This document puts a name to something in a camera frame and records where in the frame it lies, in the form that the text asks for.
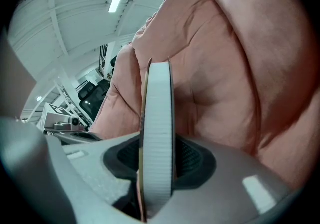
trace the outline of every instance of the pink fabric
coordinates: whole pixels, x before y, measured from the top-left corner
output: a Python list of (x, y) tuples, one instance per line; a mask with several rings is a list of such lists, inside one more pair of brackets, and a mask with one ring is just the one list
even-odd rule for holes
[(91, 131), (138, 131), (148, 60), (170, 57), (177, 133), (244, 150), (300, 187), (320, 147), (319, 52), (298, 0), (165, 0), (119, 52)]

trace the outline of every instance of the pink cushion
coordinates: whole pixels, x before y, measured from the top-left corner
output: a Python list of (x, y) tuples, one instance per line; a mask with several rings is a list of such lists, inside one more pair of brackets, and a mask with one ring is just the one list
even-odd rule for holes
[(171, 59), (177, 133), (242, 149), (303, 185), (320, 146), (319, 47), (298, 0), (165, 0), (119, 52), (92, 132), (139, 130), (150, 57)]

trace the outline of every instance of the gray plastic housing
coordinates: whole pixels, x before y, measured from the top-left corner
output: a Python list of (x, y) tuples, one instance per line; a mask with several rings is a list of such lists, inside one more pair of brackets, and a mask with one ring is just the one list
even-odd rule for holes
[(101, 140), (94, 133), (84, 131), (54, 132), (54, 136), (68, 145), (92, 143)]
[[(102, 160), (110, 147), (135, 135), (62, 147), (56, 137), (46, 138), (31, 124), (0, 118), (0, 157), (23, 196), (49, 222), (139, 223), (111, 206), (127, 193), (130, 182), (112, 176)], [(217, 161), (214, 175), (198, 189), (174, 191), (148, 222), (270, 223), (292, 202), (289, 188), (251, 156), (230, 147), (192, 141), (213, 153)], [(76, 152), (81, 154), (70, 157)], [(246, 177), (255, 175), (280, 202), (265, 214), (259, 213), (243, 184)]]

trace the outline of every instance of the ceiling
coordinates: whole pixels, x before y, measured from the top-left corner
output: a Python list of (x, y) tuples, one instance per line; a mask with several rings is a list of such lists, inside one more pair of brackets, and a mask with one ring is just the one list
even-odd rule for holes
[(114, 42), (111, 54), (130, 42), (163, 0), (121, 0), (109, 13), (112, 0), (25, 0), (18, 5), (9, 41), (22, 63), (41, 84), (33, 94), (45, 94), (64, 68), (78, 79), (99, 64), (100, 45)]

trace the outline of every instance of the office chair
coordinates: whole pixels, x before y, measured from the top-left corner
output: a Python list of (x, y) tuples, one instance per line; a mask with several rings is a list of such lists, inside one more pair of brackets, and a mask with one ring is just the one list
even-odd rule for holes
[(108, 81), (94, 85), (88, 82), (78, 93), (80, 106), (94, 121), (110, 87)]

